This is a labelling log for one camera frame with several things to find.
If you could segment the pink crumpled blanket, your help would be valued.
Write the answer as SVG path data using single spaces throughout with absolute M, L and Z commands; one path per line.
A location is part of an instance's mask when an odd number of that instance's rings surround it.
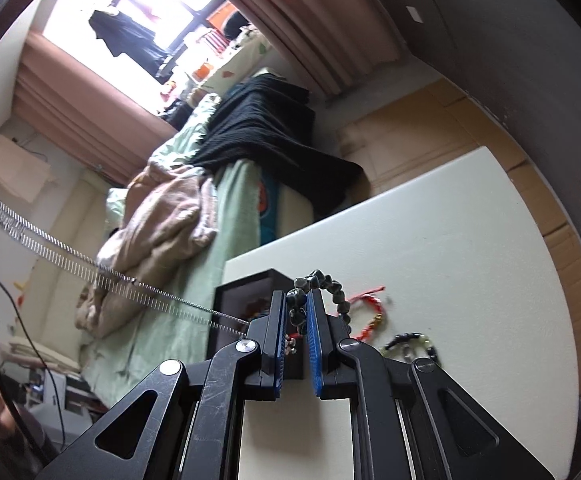
M 180 265 L 219 232 L 217 190 L 207 171 L 149 164 L 130 182 L 121 226 L 100 248 L 98 272 L 74 325 L 104 338 L 158 299 Z

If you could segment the flattened cardboard sheets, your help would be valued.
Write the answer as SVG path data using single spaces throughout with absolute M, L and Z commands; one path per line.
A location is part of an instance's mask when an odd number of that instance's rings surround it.
M 539 170 L 513 138 L 449 81 L 440 79 L 345 125 L 341 154 L 359 164 L 371 195 L 487 148 L 539 228 L 570 312 L 581 391 L 581 240 Z

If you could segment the black square jewelry box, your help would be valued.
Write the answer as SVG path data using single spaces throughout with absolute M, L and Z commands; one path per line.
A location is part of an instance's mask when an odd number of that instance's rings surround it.
M 216 288 L 213 296 L 211 320 L 221 328 L 209 330 L 206 359 L 218 350 L 235 342 L 238 336 L 230 332 L 247 332 L 247 327 L 237 318 L 250 322 L 269 313 L 275 290 L 288 292 L 292 289 L 292 279 L 274 269 L 230 281 Z

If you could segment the pink left curtain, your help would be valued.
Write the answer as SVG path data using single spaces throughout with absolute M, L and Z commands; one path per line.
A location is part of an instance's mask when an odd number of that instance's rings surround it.
M 21 50 L 13 114 L 117 184 L 130 182 L 176 133 L 37 32 Z

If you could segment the white wall socket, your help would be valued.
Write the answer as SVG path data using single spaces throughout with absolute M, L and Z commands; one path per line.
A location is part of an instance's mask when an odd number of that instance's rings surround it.
M 421 17 L 421 15 L 419 14 L 419 12 L 415 8 L 415 6 L 407 6 L 406 10 L 407 10 L 407 12 L 409 12 L 409 15 L 411 15 L 411 18 L 415 23 L 418 23 L 418 24 L 424 23 L 423 18 Z

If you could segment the green bed sheet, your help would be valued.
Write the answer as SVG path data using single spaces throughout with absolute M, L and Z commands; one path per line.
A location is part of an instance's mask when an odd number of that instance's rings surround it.
M 214 93 L 205 96 L 183 128 L 153 152 L 146 166 L 149 162 L 167 167 L 194 166 L 191 159 L 221 101 Z M 106 406 L 119 401 L 163 359 L 179 359 L 185 363 L 204 359 L 209 330 L 214 323 L 209 311 L 225 263 L 259 245 L 260 168 L 250 160 L 240 159 L 216 172 L 205 171 L 217 190 L 219 232 L 216 238 L 198 255 L 184 261 L 162 296 L 127 325 L 104 338 L 95 338 L 86 332 L 92 339 L 82 351 L 82 374 Z M 120 197 L 108 197 L 110 206 L 122 209 L 119 227 L 126 195 L 127 188 L 123 188 Z

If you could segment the pink curtain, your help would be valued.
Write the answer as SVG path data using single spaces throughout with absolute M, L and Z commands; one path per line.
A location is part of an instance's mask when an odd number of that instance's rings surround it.
M 37 32 L 21 50 L 13 114 L 117 184 L 130 182 L 176 133 Z
M 321 96 L 338 96 L 401 58 L 397 29 L 379 0 L 228 1 Z

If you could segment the pink right curtain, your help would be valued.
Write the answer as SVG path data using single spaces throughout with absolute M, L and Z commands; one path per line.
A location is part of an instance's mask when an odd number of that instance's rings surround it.
M 397 29 L 379 0 L 228 1 L 321 96 L 338 96 L 401 58 Z

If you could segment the white low table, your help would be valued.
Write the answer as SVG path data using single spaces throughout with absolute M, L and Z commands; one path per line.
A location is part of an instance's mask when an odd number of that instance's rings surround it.
M 444 369 L 557 479 L 578 425 L 575 338 L 543 237 L 478 148 L 226 263 L 232 282 L 321 270 L 349 295 L 383 287 L 387 326 L 427 335 Z

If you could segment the black knitted garment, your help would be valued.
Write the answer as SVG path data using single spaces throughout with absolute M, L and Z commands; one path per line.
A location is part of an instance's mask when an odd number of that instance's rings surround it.
M 309 91 L 272 74 L 237 84 L 222 99 L 191 164 L 216 172 L 251 160 L 325 216 L 347 198 L 362 167 L 315 148 Z

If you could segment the dark hanging clothes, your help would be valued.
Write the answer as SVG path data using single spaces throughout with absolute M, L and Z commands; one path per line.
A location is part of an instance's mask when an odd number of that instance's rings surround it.
M 123 13 L 111 14 L 95 10 L 89 25 L 103 40 L 114 58 L 127 55 L 150 76 L 156 78 L 169 52 L 155 44 L 155 33 Z

